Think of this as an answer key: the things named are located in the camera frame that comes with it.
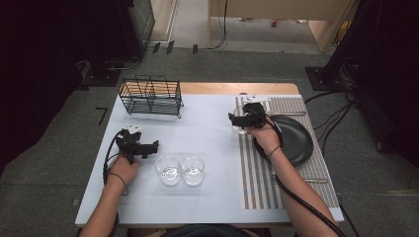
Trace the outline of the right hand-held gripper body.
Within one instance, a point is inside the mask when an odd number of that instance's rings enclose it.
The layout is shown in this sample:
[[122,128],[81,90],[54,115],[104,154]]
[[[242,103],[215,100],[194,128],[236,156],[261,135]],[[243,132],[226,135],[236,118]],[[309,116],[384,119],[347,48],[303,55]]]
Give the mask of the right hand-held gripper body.
[[266,124],[265,109],[260,102],[248,102],[243,105],[245,127],[262,128]]

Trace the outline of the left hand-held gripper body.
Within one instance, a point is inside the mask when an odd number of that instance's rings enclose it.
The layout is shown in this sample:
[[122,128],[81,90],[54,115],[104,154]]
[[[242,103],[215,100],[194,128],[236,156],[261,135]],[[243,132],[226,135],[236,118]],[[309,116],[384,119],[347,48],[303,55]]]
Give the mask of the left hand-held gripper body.
[[134,162],[135,156],[140,156],[142,159],[148,157],[148,154],[145,152],[145,146],[139,142],[141,132],[141,126],[128,124],[117,135],[117,146],[130,164]]

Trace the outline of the clear glass cup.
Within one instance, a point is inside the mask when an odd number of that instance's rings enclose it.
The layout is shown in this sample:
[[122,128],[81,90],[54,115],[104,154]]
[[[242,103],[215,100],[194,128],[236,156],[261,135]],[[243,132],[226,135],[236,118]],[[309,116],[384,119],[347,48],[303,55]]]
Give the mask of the clear glass cup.
[[205,177],[205,161],[196,155],[181,160],[183,179],[188,186],[198,186]]
[[[244,116],[244,114],[243,114],[242,107],[241,107],[241,106],[236,107],[236,108],[234,109],[234,111],[233,111],[233,114],[234,114],[236,117],[243,117],[243,116]],[[240,135],[244,135],[244,134],[246,134],[246,133],[247,133],[247,131],[246,131],[244,128],[242,128],[241,126],[234,125],[232,128],[233,128],[233,130],[234,130],[236,133],[238,133],[238,134],[240,134]]]
[[173,155],[161,156],[154,165],[160,181],[166,186],[175,186],[181,180],[181,168],[177,157]]

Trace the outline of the person's right hand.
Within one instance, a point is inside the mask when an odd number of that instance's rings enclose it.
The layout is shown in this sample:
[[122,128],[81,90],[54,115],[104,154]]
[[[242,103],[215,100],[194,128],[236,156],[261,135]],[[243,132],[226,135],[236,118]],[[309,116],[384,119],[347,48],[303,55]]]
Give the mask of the person's right hand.
[[283,163],[286,157],[281,149],[281,142],[274,129],[266,124],[262,128],[247,128],[246,131],[253,135],[265,154],[272,163]]

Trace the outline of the person's left hand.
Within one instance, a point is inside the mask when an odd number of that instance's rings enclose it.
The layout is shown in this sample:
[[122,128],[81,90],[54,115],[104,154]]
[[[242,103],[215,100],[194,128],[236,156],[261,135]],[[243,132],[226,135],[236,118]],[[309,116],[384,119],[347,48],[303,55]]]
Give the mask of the person's left hand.
[[107,185],[110,187],[123,188],[136,177],[139,163],[134,161],[129,163],[128,159],[120,154],[107,172]]

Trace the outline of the white table cover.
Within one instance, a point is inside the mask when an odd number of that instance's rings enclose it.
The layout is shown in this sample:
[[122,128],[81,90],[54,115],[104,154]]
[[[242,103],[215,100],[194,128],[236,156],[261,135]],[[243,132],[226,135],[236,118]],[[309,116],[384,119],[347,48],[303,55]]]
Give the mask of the white table cover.
[[[119,206],[123,227],[176,227],[191,223],[226,223],[240,227],[277,227],[288,223],[281,201],[279,209],[246,209],[238,134],[228,119],[241,102],[238,95],[186,95],[181,117],[129,115],[116,101],[94,164],[85,195],[75,219],[84,225],[94,210],[103,188],[103,164],[117,153],[113,137],[128,124],[142,127],[145,144],[159,141],[158,153],[142,161],[139,173],[128,186]],[[198,155],[205,161],[201,184],[185,182],[168,187],[155,172],[154,164],[164,154]]]

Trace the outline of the black round plate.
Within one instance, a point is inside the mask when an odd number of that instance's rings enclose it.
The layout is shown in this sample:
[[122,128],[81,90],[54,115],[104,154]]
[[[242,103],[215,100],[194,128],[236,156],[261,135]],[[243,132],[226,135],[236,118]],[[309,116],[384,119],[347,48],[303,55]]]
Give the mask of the black round plate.
[[286,116],[272,116],[270,123],[275,127],[280,148],[295,167],[310,159],[314,149],[313,141],[300,122]]

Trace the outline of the striped woven placemat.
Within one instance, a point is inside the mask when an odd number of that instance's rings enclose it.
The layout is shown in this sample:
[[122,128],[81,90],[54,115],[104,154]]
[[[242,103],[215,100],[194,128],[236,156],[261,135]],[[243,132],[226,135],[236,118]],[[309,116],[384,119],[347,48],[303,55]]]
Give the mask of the striped woven placemat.
[[[262,99],[262,106],[267,112],[306,112],[303,98],[300,96],[267,96]],[[310,184],[331,208],[339,206],[338,199],[331,182],[308,113],[305,116],[286,116],[300,122],[311,135],[314,149],[308,161],[295,167],[304,179],[327,179],[328,184]],[[253,137],[249,134],[238,134],[241,177],[243,179],[243,205],[246,209],[279,209],[281,191],[273,181],[275,172],[268,160],[257,150]]]

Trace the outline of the black stand base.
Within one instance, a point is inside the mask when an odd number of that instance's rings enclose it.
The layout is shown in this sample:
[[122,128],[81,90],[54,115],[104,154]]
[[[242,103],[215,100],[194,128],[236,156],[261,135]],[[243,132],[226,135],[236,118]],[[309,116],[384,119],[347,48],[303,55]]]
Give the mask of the black stand base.
[[325,67],[306,66],[305,72],[313,91],[345,91],[346,86],[337,72]]

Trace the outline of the person's dark clothing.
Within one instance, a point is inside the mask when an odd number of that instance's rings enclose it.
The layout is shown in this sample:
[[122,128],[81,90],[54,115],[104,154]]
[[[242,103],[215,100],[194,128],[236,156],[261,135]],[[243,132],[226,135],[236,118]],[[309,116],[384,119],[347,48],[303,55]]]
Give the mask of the person's dark clothing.
[[161,237],[252,237],[244,230],[224,224],[190,224],[168,230]]

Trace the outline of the light wooden desk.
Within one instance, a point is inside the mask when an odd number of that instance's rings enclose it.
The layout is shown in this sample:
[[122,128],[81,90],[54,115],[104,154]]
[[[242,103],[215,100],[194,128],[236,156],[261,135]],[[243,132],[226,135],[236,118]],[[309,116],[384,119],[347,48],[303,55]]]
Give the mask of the light wooden desk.
[[345,21],[354,16],[360,0],[208,0],[208,46],[211,19],[308,20],[320,52],[325,52]]

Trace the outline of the dark cabinet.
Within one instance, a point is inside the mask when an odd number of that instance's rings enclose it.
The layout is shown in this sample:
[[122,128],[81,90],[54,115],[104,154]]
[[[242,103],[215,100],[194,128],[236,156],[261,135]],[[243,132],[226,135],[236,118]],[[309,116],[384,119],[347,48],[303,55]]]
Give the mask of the dark cabinet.
[[83,21],[90,70],[82,85],[114,87],[145,54],[154,17],[150,0],[86,0]]

